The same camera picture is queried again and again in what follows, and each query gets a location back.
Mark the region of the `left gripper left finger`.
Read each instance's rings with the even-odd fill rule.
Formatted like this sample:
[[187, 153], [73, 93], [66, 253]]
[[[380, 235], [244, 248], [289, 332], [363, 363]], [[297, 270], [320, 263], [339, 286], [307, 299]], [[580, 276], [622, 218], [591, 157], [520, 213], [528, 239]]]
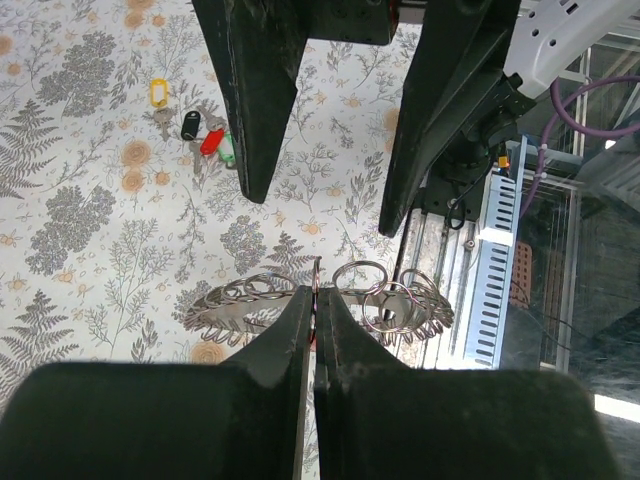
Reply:
[[313, 295], [217, 365], [51, 363], [1, 420], [5, 479], [296, 479]]

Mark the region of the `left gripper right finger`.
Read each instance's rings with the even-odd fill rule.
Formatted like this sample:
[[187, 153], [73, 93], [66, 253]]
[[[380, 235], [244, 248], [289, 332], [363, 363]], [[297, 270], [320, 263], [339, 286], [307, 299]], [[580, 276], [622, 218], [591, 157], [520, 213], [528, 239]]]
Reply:
[[589, 393], [532, 370], [406, 366], [330, 294], [314, 400], [324, 479], [616, 479]]

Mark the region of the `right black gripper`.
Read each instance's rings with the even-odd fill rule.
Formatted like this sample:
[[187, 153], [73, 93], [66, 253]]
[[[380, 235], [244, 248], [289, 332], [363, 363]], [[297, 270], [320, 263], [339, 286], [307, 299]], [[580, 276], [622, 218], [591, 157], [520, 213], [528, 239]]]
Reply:
[[192, 3], [223, 96], [242, 195], [265, 202], [310, 39], [385, 46], [422, 23], [403, 95], [379, 215], [393, 237], [442, 151], [498, 85], [518, 1]]

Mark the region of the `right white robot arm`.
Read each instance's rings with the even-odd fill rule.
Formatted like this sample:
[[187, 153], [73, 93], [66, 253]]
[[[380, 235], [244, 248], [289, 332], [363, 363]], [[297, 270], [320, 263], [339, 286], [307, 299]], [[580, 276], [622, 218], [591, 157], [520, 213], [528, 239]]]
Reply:
[[311, 39], [388, 45], [421, 27], [403, 84], [379, 232], [395, 235], [439, 158], [472, 158], [506, 141], [560, 72], [636, 13], [635, 1], [197, 1], [225, 103], [239, 184], [263, 203]]

